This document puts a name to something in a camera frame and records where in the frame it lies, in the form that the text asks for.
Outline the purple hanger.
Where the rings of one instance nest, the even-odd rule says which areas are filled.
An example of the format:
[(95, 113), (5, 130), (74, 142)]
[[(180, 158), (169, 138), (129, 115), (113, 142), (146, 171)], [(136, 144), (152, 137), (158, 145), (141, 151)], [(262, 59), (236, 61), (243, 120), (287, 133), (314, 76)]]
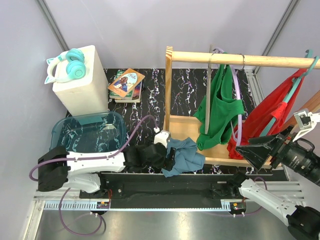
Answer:
[[(212, 51), (213, 53), (219, 53), (223, 54), (225, 51), (220, 48), (220, 47), (215, 47)], [(237, 76), (237, 71), (235, 70), (235, 67), (233, 65), (230, 65), (231, 73), (232, 73), (232, 79), (233, 79), (233, 84), (235, 87), (235, 97), (236, 100), (240, 103), (242, 103), (241, 99), (241, 92), (240, 92), (240, 86), (239, 86), (239, 80)], [(232, 137), (234, 141), (236, 142), (236, 146), (239, 146), (241, 144), (242, 140), (242, 114), (239, 114), (237, 116), (237, 130), (235, 130), (235, 126), (232, 125)]]

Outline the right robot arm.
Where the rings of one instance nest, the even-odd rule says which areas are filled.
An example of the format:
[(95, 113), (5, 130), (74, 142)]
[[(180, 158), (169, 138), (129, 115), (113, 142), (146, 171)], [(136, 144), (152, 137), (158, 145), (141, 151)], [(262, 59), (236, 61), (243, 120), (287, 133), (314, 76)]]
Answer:
[[(253, 167), (261, 169), (267, 160), (272, 168), (285, 166), (316, 186), (320, 184), (320, 158), (314, 153), (315, 146), (307, 139), (295, 140), (293, 126), (278, 134), (255, 137), (248, 145), (237, 146), (236, 150)], [(289, 194), (283, 183), (280, 193), (266, 190), (244, 173), (236, 173), (227, 181), (227, 192), (232, 198), (249, 199), (275, 217), (297, 240), (318, 240), (320, 238), (320, 212), (306, 206), (297, 193)]]

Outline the grey hanger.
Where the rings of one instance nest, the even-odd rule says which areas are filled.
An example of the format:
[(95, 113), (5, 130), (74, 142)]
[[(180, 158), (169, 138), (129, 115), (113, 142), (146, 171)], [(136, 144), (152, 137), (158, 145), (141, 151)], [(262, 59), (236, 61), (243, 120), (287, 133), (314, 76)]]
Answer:
[(205, 103), (205, 127), (204, 132), (207, 135), (210, 125), (210, 99), (211, 99), (211, 80), (212, 80), (212, 64), (211, 57), (214, 54), (214, 46), (211, 44), (209, 47), (209, 52), (211, 54), (209, 62), (207, 64), (207, 79), (206, 79), (206, 103)]

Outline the blue tank top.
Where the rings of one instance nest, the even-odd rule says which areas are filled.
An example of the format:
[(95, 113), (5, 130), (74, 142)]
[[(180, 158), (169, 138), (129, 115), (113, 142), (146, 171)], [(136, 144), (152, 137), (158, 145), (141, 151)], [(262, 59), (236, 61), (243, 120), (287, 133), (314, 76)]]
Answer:
[(161, 171), (166, 178), (180, 175), (182, 173), (196, 172), (203, 168), (205, 156), (198, 153), (197, 144), (190, 138), (178, 140), (171, 138), (167, 144), (167, 156), (171, 148), (175, 149), (174, 161), (170, 171), (162, 168)]

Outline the green tank top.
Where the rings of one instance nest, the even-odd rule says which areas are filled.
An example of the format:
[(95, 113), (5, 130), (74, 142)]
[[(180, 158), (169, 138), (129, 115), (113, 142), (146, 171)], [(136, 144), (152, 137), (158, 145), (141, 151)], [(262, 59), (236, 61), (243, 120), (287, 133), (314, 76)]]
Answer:
[(233, 76), (230, 65), (221, 64), (210, 85), (209, 129), (205, 134), (206, 97), (194, 117), (201, 122), (196, 140), (200, 151), (227, 144), (232, 137), (232, 126), (238, 124), (238, 115), (244, 113), (243, 102), (233, 97)]

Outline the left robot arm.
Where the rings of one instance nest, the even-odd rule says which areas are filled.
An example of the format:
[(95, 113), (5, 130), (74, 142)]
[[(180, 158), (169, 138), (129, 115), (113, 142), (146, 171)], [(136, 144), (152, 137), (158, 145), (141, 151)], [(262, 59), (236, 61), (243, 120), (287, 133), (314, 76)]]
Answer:
[(73, 188), (103, 198), (108, 186), (101, 172), (138, 173), (145, 167), (172, 170), (176, 149), (161, 143), (126, 147), (122, 152), (81, 153), (58, 146), (38, 159), (38, 190)]

